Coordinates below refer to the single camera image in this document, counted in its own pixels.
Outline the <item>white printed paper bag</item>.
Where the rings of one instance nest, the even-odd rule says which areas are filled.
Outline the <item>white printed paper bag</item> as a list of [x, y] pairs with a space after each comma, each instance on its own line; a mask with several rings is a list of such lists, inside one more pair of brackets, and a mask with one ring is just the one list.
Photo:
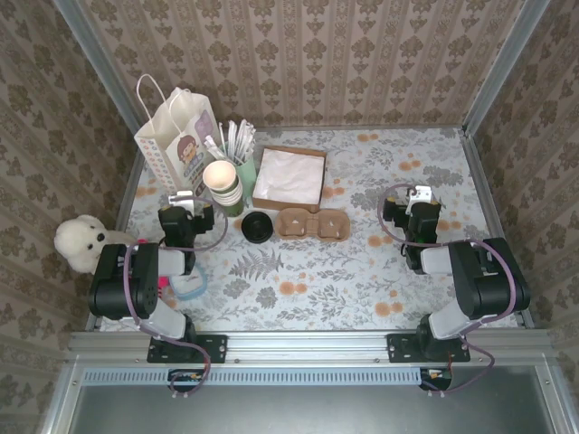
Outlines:
[[219, 138], [210, 100], [188, 89], [174, 88], [134, 139], [158, 182], [170, 194], [190, 190], [204, 191], [203, 171], [214, 157], [204, 142]]

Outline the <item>blue white alarm clock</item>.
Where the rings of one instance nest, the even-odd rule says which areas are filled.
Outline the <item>blue white alarm clock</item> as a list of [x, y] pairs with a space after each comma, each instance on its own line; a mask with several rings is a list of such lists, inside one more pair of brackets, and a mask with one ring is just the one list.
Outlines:
[[207, 274], [198, 266], [194, 266], [189, 275], [172, 276], [168, 282], [175, 297], [180, 301], [188, 301], [200, 297], [208, 286]]

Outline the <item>white teddy bear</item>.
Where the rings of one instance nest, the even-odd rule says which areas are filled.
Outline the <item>white teddy bear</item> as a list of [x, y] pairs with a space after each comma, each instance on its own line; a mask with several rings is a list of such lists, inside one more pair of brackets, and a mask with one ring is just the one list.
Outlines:
[[93, 274], [105, 245], [129, 245], [136, 243], [137, 239], [123, 231], [107, 230], [98, 218], [83, 214], [62, 222], [56, 230], [53, 242], [55, 249], [74, 271]]

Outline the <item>aluminium table side rail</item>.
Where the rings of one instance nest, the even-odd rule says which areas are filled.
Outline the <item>aluminium table side rail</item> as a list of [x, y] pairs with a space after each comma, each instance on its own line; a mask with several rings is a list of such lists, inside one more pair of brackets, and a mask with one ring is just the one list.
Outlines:
[[462, 129], [458, 129], [460, 141], [464, 155], [466, 157], [470, 183], [474, 186], [479, 200], [479, 207], [485, 219], [485, 229], [464, 229], [467, 238], [505, 238], [505, 232], [499, 219], [498, 211], [487, 177], [485, 176], [483, 165], [480, 161], [479, 153], [472, 136], [469, 136]]
[[117, 231], [124, 231], [128, 226], [132, 204], [136, 196], [138, 181], [143, 171], [144, 164], [145, 158], [142, 156], [140, 151], [137, 151], [129, 174], [128, 183], [119, 206], [119, 212], [115, 226]]

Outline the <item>black plastic cup lid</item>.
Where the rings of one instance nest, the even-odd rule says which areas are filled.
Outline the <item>black plastic cup lid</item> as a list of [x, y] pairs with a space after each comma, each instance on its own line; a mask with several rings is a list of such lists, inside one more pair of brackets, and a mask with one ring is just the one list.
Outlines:
[[262, 244], [273, 234], [273, 223], [265, 212], [250, 212], [242, 220], [242, 234], [254, 244]]

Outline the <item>aluminium table rear rail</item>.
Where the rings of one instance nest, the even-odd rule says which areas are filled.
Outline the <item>aluminium table rear rail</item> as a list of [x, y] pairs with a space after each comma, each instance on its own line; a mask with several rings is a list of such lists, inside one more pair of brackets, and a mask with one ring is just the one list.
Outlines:
[[415, 129], [415, 130], [428, 130], [428, 129], [458, 129], [463, 130], [462, 125], [398, 125], [398, 126], [312, 126], [312, 127], [257, 127], [258, 132], [263, 133], [282, 133], [289, 131], [362, 131], [362, 130], [403, 130], [403, 129]]

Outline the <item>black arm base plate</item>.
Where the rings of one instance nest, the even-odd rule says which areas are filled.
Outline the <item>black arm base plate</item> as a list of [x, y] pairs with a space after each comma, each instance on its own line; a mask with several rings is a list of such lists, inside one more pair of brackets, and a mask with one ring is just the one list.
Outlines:
[[[202, 347], [212, 363], [224, 363], [227, 353], [226, 335], [197, 335], [193, 343]], [[204, 357], [194, 348], [170, 344], [163, 340], [150, 339], [147, 361], [149, 363], [202, 363]]]
[[416, 334], [393, 334], [386, 337], [392, 363], [466, 363], [470, 351], [460, 339], [437, 340]]

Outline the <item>aluminium mounting rail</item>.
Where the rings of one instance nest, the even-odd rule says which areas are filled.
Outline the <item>aluminium mounting rail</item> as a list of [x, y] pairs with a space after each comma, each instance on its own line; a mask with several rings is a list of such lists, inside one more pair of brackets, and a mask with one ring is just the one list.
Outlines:
[[[402, 352], [401, 330], [326, 332], [227, 332], [226, 366], [386, 365]], [[499, 366], [552, 362], [547, 332], [525, 328], [486, 328], [467, 335], [468, 343], [489, 352]], [[137, 332], [75, 333], [69, 358], [95, 364], [144, 364], [149, 338]]]

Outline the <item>green straw holder cup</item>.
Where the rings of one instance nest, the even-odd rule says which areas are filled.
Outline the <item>green straw holder cup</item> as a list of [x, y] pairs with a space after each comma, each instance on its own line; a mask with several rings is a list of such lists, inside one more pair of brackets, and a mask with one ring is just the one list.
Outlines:
[[242, 151], [241, 155], [234, 155], [229, 143], [223, 144], [223, 152], [230, 163], [235, 167], [236, 173], [242, 183], [242, 198], [248, 202], [252, 198], [253, 189], [257, 180], [257, 170], [254, 163], [253, 151]]

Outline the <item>aluminium frame post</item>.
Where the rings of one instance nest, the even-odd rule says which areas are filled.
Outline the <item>aluminium frame post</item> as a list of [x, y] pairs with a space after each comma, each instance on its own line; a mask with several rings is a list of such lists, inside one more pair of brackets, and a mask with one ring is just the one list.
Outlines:
[[119, 0], [53, 0], [58, 11], [80, 44], [105, 90], [116, 105], [129, 130], [141, 127], [142, 110], [138, 107], [135, 81], [123, 76], [121, 60], [129, 66], [137, 63], [138, 54], [123, 45], [127, 33]]
[[550, 0], [525, 0], [506, 40], [498, 51], [487, 78], [483, 81], [479, 93], [465, 117], [463, 131], [466, 137], [476, 133], [492, 103], [498, 97], [501, 87], [506, 83], [509, 73], [514, 69], [517, 59], [549, 3]]

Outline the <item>floral tablecloth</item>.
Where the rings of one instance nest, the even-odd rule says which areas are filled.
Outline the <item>floral tablecloth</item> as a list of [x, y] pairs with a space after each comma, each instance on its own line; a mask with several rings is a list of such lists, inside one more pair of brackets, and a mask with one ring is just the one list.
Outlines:
[[363, 330], [413, 328], [453, 300], [450, 277], [420, 276], [401, 255], [402, 232], [381, 225], [377, 205], [385, 189], [429, 185], [441, 202], [439, 241], [467, 239], [485, 229], [458, 129], [259, 132], [256, 146], [288, 146], [327, 156], [321, 207], [345, 212], [346, 241], [272, 236], [249, 243], [240, 219], [217, 217], [197, 239], [209, 246], [195, 265], [207, 290], [188, 301], [171, 287], [167, 304], [202, 331]]

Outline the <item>brown pulp cup carrier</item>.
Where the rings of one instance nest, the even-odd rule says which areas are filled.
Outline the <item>brown pulp cup carrier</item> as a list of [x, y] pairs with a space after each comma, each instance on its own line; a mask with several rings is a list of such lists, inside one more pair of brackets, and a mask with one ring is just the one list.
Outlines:
[[350, 237], [351, 225], [347, 214], [341, 210], [309, 212], [288, 208], [278, 213], [274, 231], [283, 240], [311, 237], [324, 242], [342, 242]]

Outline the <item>pink striped plush doll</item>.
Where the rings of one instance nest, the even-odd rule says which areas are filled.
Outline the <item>pink striped plush doll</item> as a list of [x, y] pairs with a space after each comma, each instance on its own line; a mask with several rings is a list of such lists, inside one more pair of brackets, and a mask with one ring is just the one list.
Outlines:
[[[138, 244], [148, 243], [147, 239], [138, 239]], [[164, 289], [169, 286], [169, 281], [167, 277], [159, 277], [157, 280], [157, 294], [159, 298], [163, 298]]]

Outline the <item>grey metal sheet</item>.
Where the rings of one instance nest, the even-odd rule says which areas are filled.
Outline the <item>grey metal sheet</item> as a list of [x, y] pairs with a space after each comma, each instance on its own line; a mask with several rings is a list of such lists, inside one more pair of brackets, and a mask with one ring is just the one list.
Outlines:
[[579, 434], [561, 371], [502, 366], [445, 395], [413, 385], [89, 385], [57, 382], [41, 434]]

